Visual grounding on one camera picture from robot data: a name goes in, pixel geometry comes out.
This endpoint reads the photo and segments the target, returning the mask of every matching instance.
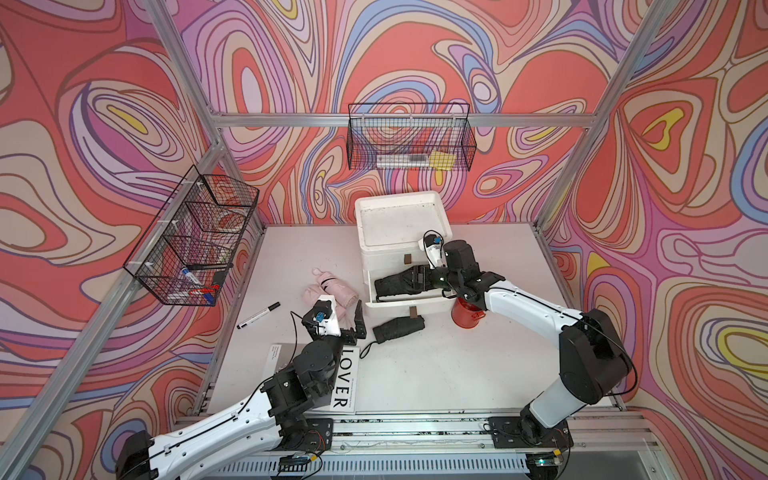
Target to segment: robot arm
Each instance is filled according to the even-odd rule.
[[[329,295],[320,296],[302,324],[313,341],[249,397],[176,432],[129,437],[116,464],[117,480],[194,480],[248,453],[300,450],[310,430],[303,413],[333,389],[343,345],[366,337],[362,304],[356,329],[340,329]]]
[[[631,359],[611,319],[600,310],[583,313],[531,295],[493,272],[482,272],[464,240],[444,246],[445,264],[432,282],[465,302],[507,316],[560,350],[560,375],[521,412],[521,436],[537,445],[585,405],[599,402],[631,370]]]

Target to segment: swirly patterned wall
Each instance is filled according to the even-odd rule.
[[[681,2],[547,236],[683,478],[768,478],[768,6]]]
[[[188,0],[174,16],[214,110],[346,112],[464,99],[482,113],[595,109],[645,1]],[[531,221],[580,131],[477,128],[472,171],[350,172],[346,129],[225,131],[267,223],[353,223],[358,197],[433,189],[454,222]]]
[[[139,3],[0,2],[0,442],[208,146]],[[187,414],[252,242],[216,308],[137,295],[25,478],[113,478]]]

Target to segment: white table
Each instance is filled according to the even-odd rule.
[[[491,270],[537,296],[564,304],[554,277],[526,223],[452,225],[466,240],[482,270]],[[290,310],[309,306],[301,293],[313,282],[312,268],[330,270],[362,292],[357,229],[269,227],[245,293],[238,322],[274,302],[281,306],[244,329],[235,329],[216,380],[209,413],[248,396],[262,380],[267,350],[293,343]],[[450,314],[425,316],[426,328],[371,347],[360,363],[358,412],[457,412],[521,408],[558,375],[558,351],[511,319],[489,313],[474,329],[462,329]],[[366,324],[369,339],[372,328]],[[299,343],[311,341],[300,324]],[[604,399],[601,406],[610,405]]]

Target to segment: wire basket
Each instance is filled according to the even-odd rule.
[[[231,265],[190,268],[162,238],[136,279],[164,305],[214,306]]]
[[[350,170],[464,170],[477,143],[466,103],[349,104]]]
[[[184,178],[174,193],[192,185],[155,245],[143,260],[133,259],[147,229],[123,267],[165,305],[214,306],[259,190],[226,175],[200,175],[194,167]],[[135,264],[137,269],[129,268]]]

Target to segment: white plastic drawer unit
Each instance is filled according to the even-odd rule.
[[[357,233],[362,256],[362,278],[366,284],[366,315],[388,320],[409,314],[415,306],[419,314],[448,312],[454,300],[442,297],[440,290],[409,296],[407,300],[377,302],[374,281],[402,272],[414,265],[427,264],[420,243],[427,230],[440,233],[448,242],[453,238],[445,208],[435,191],[359,198],[355,202]],[[411,255],[411,263],[404,262]]]

